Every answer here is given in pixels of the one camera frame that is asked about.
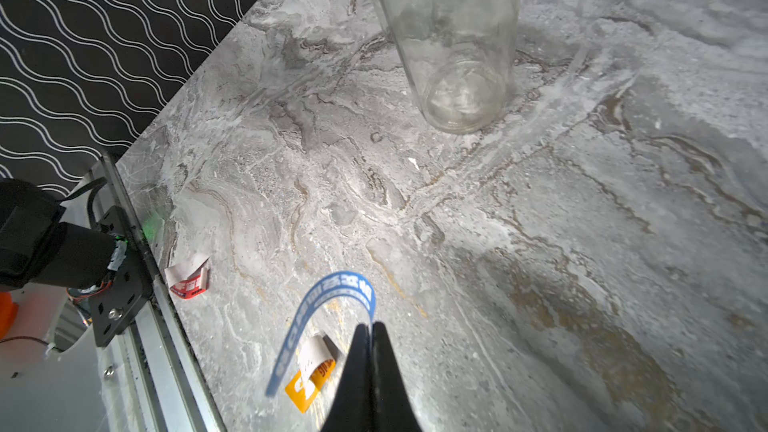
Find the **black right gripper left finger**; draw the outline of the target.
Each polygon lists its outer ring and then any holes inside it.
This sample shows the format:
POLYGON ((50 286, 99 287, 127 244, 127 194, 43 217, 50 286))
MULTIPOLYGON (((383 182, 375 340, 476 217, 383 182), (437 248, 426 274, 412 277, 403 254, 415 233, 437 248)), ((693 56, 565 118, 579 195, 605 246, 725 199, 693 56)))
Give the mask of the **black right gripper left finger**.
POLYGON ((369 326, 358 325, 322 432, 372 430, 370 342, 369 326))

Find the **red and white peeled label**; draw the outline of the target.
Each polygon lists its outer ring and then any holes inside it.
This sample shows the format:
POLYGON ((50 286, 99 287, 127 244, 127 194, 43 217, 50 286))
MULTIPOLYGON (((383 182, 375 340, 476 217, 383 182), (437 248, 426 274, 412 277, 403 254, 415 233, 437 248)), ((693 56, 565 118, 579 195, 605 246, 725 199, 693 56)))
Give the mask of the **red and white peeled label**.
POLYGON ((208 290, 210 257, 194 253, 190 257, 164 269, 169 291, 184 300, 192 299, 208 290))

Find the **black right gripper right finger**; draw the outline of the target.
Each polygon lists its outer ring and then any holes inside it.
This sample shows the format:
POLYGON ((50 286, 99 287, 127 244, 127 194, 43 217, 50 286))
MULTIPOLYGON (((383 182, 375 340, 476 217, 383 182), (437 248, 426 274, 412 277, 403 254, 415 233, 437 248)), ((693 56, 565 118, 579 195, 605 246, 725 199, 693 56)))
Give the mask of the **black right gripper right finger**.
POLYGON ((374 431, 421 431, 411 407, 387 328, 372 328, 372 419, 374 431))

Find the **blue peeled label strip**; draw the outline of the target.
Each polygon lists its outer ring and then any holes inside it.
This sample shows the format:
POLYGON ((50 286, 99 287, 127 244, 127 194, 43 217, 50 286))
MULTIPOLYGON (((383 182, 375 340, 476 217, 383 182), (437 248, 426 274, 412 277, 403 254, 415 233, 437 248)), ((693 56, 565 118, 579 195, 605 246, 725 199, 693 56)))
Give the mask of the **blue peeled label strip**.
POLYGON ((334 300, 346 299, 356 303, 365 320, 372 324, 376 318, 377 292, 373 282, 355 271, 337 271, 315 282, 301 298, 284 338, 280 342, 274 365, 265 386, 265 395, 274 398, 284 384, 289 368, 296 362, 300 342, 312 328, 319 331, 319 317, 334 300))

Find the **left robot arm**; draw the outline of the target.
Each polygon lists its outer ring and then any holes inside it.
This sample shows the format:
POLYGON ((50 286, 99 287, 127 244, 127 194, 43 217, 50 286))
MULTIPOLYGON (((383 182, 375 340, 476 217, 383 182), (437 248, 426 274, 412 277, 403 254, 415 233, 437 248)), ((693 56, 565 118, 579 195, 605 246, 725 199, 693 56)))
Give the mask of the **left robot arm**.
POLYGON ((133 265, 124 234, 95 218, 95 196, 107 185, 95 179, 57 199, 32 183, 1 180, 1 291, 29 283, 72 289, 77 300, 117 283, 133 265), (64 204, 86 197, 87 227, 63 220, 64 204))

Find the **tall clear corked bottle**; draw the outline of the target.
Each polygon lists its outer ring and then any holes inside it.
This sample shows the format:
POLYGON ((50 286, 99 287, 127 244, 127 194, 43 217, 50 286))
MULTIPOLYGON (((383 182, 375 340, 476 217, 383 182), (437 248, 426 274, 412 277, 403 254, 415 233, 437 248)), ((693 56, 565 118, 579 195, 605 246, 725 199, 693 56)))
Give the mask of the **tall clear corked bottle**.
POLYGON ((431 126, 468 134, 502 116, 520 0, 373 1, 431 126))

